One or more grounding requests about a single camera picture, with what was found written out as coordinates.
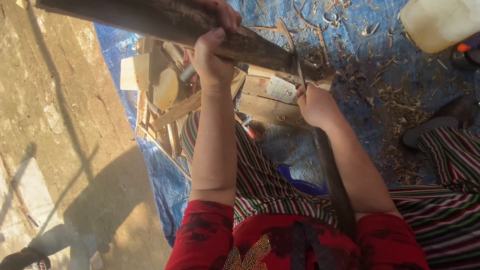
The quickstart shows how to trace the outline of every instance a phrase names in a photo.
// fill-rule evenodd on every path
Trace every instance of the striped pants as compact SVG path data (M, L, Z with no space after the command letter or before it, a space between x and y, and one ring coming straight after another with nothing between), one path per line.
M200 112L182 129L182 146L191 162ZM238 172L235 224L262 213L298 214L336 225L328 196L297 191L236 123ZM440 128L424 134L419 147L440 185L390 190L405 221L415 231L432 269L480 269L480 137L466 130Z

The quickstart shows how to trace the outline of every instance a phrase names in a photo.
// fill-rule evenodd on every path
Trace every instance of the dirt ground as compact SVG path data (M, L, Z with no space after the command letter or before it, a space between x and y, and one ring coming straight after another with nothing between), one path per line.
M72 245L53 269L163 268L171 249L93 24L0 0L0 25L0 156L7 189L0 190L0 259L23 247L18 235L5 233L7 217L17 214L18 234L29 239L69 239L72 233L83 243L86 252ZM18 165L29 158L43 176L51 215L63 222L50 230L32 225L32 206L17 188ZM100 265L76 264L95 251Z

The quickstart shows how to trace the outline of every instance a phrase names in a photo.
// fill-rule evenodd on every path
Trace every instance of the blue tarp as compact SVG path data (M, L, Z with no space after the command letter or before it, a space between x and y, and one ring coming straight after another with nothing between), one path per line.
M306 1L301 11L303 18L313 25L326 25L322 15L330 1ZM282 18L289 29L295 33L294 41L303 45L299 46L302 55L318 54L320 51L318 36L295 15L292 9L292 3L299 9L303 1L229 0L228 2L241 13L244 26L275 26L277 18ZM382 73L384 82L395 89L404 87L410 95L420 94L421 109L434 111L450 99L478 88L478 74L454 69L450 65L447 50L435 55L435 59L446 66L444 68L439 61L435 59L430 61L428 54L415 47L405 37L403 27L397 20L397 15L406 2L407 0L352 0L347 8L342 8L339 4L326 16L331 18L333 14L339 14L339 17L344 16L344 18L338 28L330 26L324 30L323 36L331 64L343 74L358 70L368 78L367 85L374 81L381 70L377 62L386 64L396 55L407 59L407 64L392 67ZM379 26L373 35L364 37L361 34L366 26L377 23ZM99 24L95 24L95 30L125 114L134 128L137 97L134 91L120 90L120 61L122 58L137 54L132 50L132 45L136 44L139 35ZM392 34L391 48L388 31ZM274 43L286 46L286 40L279 38L275 32L260 30L259 34ZM369 91L378 91L379 85L373 86ZM397 186L396 179L389 178L392 175L391 159L379 159L385 147L384 144L379 143L385 136L385 123L381 121L379 123L375 119L375 109L372 109L367 102L361 100L358 95L349 94L351 89L346 84L336 82L332 90L336 92L340 109L352 124L371 159L377 161L375 164L379 169L387 168L384 174L387 185ZM382 105L378 98L374 98L373 101L376 107ZM190 191L189 181L153 143L143 139L138 139L137 143L147 165L164 235L168 243L173 246L175 231L180 225L187 204L185 199ZM304 179L315 184L323 183L321 173L316 169L319 168L319 164L308 132L272 125L263 134L260 144L272 160L292 166L293 178ZM419 154L406 155L404 162L421 159ZM426 175L421 181L422 184L430 184L434 181L434 175L427 162L424 161L422 165L416 173Z

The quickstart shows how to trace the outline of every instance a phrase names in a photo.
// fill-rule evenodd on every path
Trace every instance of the white plastic container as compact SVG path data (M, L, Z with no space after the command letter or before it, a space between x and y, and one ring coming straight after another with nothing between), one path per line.
M415 45L436 53L480 32L480 0L410 0L400 20Z

